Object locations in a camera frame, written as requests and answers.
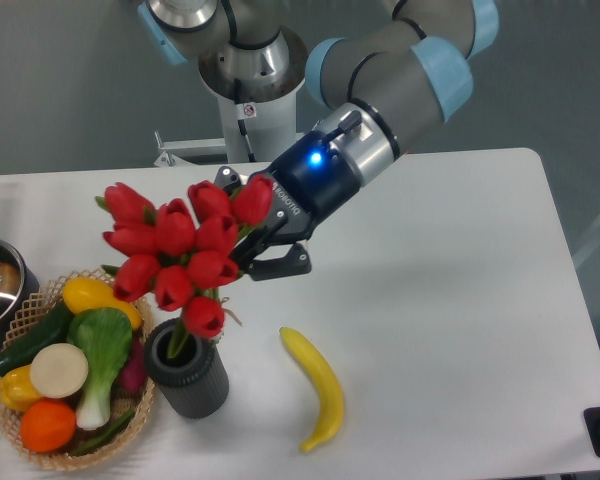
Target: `bok choy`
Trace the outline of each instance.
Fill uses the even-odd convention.
[[[87,310],[73,319],[68,341],[80,348],[89,363],[89,374],[76,409],[78,427],[95,430],[111,416],[111,386],[131,349],[131,324],[117,308]]]

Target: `wicker basket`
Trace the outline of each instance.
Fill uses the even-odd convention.
[[[40,289],[38,293],[33,293],[28,300],[22,304],[22,308],[16,313],[15,319],[11,322],[9,331],[7,332],[4,347],[7,347],[15,339],[24,335],[29,328],[40,321],[45,314],[55,306],[62,297],[62,289],[70,278],[74,277],[91,277],[102,280],[111,284],[113,279],[102,270],[71,272],[68,276],[62,276],[55,281],[51,281],[46,287]],[[134,303],[135,307],[140,312],[142,317],[141,339],[142,342],[147,339],[149,333],[154,327],[151,307],[144,298]],[[49,453],[40,454],[34,453],[26,449],[20,440],[20,419],[22,413],[13,411],[0,405],[0,419],[5,437],[18,451],[18,453],[26,458],[29,462],[34,463],[44,470],[70,471],[81,468],[91,467],[96,465],[111,456],[119,453],[131,442],[140,432],[146,422],[147,415],[151,409],[153,402],[154,384],[151,379],[147,379],[147,384],[140,394],[130,394],[120,387],[114,385],[111,391],[111,419],[119,418],[130,408],[135,408],[135,415],[127,427],[120,432],[110,443],[98,448],[92,453],[71,456],[68,453]],[[101,429],[95,432],[85,432],[77,430],[76,435],[71,442],[63,447],[63,450],[71,451],[75,447],[81,445],[84,441],[97,436],[102,432]]]

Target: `artificial flower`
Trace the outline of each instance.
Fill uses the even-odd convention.
[[[187,275],[197,288],[208,290],[233,282],[238,275],[238,266],[215,250],[205,250],[191,257]]]
[[[129,257],[118,269],[113,285],[113,295],[118,300],[133,302],[151,291],[151,281],[162,266],[153,255],[140,254]]]
[[[172,265],[160,270],[154,294],[162,310],[173,312],[184,307],[193,295],[193,286],[184,267]]]
[[[259,173],[238,193],[232,211],[239,223],[255,226],[262,222],[271,208],[273,180]]]
[[[200,223],[214,215],[231,215],[229,195],[208,180],[191,185],[187,195]]]
[[[116,222],[143,223],[145,209],[155,211],[153,203],[122,182],[107,187],[104,200]]]
[[[155,229],[149,225],[138,224],[120,228],[116,224],[113,232],[104,232],[102,237],[109,245],[128,257],[140,253],[158,253]]]
[[[207,218],[196,233],[196,249],[215,250],[227,256],[236,246],[238,225],[229,215]]]
[[[224,310],[211,298],[193,297],[182,312],[182,321],[192,335],[213,338],[224,326]]]
[[[181,198],[160,207],[156,219],[156,245],[160,251],[177,257],[189,252],[195,239],[193,219]]]

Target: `yellow banana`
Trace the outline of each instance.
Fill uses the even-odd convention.
[[[320,414],[311,435],[300,444],[308,453],[336,436],[344,418],[344,395],[338,377],[313,344],[297,330],[280,329],[280,338],[287,351],[304,369],[318,392]]]

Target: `vase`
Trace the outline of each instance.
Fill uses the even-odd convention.
[[[204,418],[218,410],[229,394],[229,377],[218,349],[206,339],[189,335],[180,355],[167,359],[169,339],[178,319],[158,325],[144,347],[147,375],[171,407],[186,418]]]

